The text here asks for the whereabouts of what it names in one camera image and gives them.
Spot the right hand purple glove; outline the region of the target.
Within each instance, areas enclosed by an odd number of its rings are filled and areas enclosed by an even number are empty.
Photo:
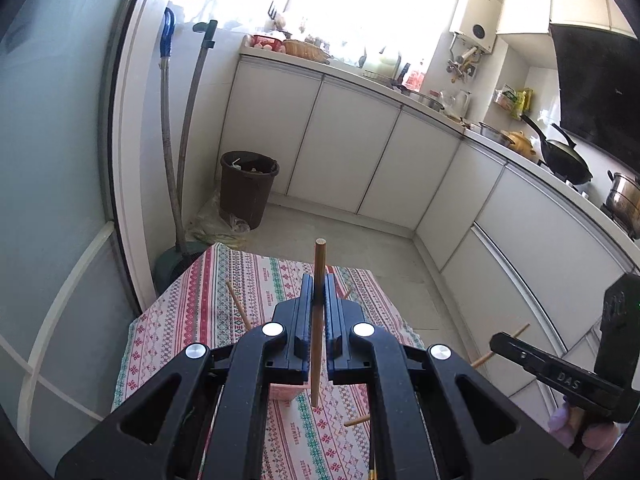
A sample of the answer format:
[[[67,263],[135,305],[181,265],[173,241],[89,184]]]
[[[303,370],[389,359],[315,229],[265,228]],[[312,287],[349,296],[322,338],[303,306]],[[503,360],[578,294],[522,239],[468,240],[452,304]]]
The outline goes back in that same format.
[[[579,427],[586,420],[586,412],[572,404],[564,402],[548,422],[549,432],[567,448],[574,444]],[[620,432],[614,422],[597,422],[589,424],[579,442],[586,450],[593,452],[593,458],[603,458],[611,452]]]

